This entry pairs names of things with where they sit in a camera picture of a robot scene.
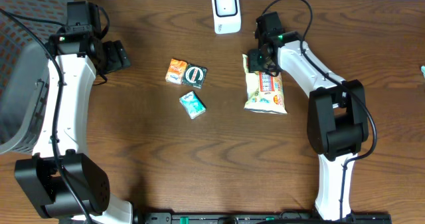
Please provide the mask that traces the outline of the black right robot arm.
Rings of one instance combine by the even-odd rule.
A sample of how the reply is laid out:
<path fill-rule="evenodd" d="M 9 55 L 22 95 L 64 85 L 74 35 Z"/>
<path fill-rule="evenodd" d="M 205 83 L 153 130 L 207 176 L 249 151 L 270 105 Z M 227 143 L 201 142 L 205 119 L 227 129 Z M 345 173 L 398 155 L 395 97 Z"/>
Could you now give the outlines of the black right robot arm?
<path fill-rule="evenodd" d="M 307 95 L 307 137 L 319 158 L 318 215 L 344 221 L 351 214 L 349 190 L 354 161 L 369 136 L 365 91 L 358 80 L 332 73 L 296 32 L 286 32 L 276 12 L 256 19 L 258 48 L 248 51 L 248 70 L 270 91 L 272 78 L 287 72 Z"/>

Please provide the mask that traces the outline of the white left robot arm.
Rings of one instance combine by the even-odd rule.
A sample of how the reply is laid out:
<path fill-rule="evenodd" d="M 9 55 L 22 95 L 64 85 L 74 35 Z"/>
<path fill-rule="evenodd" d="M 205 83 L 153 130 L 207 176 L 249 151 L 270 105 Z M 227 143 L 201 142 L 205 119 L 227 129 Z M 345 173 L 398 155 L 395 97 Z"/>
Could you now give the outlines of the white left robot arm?
<path fill-rule="evenodd" d="M 15 178 L 44 219 L 61 223 L 139 223 L 134 205 L 110 191 L 106 172 L 88 155 L 90 91 L 97 76 L 130 66 L 120 41 L 105 41 L 102 7 L 67 5 L 67 21 L 49 37 L 49 88 L 41 132 L 29 159 L 15 164 Z"/>

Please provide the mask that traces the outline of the yellow snack bag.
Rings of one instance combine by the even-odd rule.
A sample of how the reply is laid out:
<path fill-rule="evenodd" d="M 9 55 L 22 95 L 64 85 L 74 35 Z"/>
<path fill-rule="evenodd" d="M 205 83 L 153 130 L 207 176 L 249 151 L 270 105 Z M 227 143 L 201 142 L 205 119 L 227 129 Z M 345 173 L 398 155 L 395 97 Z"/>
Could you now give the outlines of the yellow snack bag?
<path fill-rule="evenodd" d="M 246 54 L 242 54 L 242 63 L 247 92 L 244 109 L 259 113 L 287 114 L 282 77 L 273 77 L 265 72 L 249 72 Z"/>

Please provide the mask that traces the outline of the dark green round-logo packet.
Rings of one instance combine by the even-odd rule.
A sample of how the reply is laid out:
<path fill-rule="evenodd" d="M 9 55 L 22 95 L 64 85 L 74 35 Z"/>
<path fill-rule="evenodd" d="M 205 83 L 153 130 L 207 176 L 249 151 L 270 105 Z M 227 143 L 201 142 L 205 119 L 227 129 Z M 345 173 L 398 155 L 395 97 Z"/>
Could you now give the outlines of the dark green round-logo packet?
<path fill-rule="evenodd" d="M 188 67 L 183 75 L 182 83 L 201 89 L 207 75 L 207 68 L 188 64 Z"/>

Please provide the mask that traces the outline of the mint green snack packet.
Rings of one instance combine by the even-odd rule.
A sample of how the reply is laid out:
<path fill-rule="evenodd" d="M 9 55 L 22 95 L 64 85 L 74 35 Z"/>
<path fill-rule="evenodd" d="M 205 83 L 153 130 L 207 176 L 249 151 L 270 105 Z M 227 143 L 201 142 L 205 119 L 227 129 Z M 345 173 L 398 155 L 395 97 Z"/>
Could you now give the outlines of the mint green snack packet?
<path fill-rule="evenodd" d="M 422 72 L 423 77 L 425 78 L 425 66 L 421 66 L 420 70 Z"/>

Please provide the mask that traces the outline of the teal tissue pack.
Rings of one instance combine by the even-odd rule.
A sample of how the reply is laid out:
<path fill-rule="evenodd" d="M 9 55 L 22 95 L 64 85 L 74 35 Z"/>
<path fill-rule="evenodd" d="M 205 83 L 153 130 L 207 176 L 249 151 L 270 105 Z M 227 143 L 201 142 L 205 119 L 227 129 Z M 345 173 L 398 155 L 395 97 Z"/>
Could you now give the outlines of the teal tissue pack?
<path fill-rule="evenodd" d="M 190 91 L 180 97 L 179 102 L 192 120 L 207 111 L 206 106 L 201 102 L 194 91 Z"/>

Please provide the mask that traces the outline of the orange tissue pack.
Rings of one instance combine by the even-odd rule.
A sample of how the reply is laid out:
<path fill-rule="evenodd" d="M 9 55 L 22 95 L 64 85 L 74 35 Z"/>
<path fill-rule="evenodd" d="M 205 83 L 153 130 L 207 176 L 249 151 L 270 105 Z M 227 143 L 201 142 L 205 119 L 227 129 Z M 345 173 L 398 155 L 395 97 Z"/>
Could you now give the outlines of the orange tissue pack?
<path fill-rule="evenodd" d="M 182 84 L 188 63 L 183 60 L 171 59 L 165 80 L 173 84 Z"/>

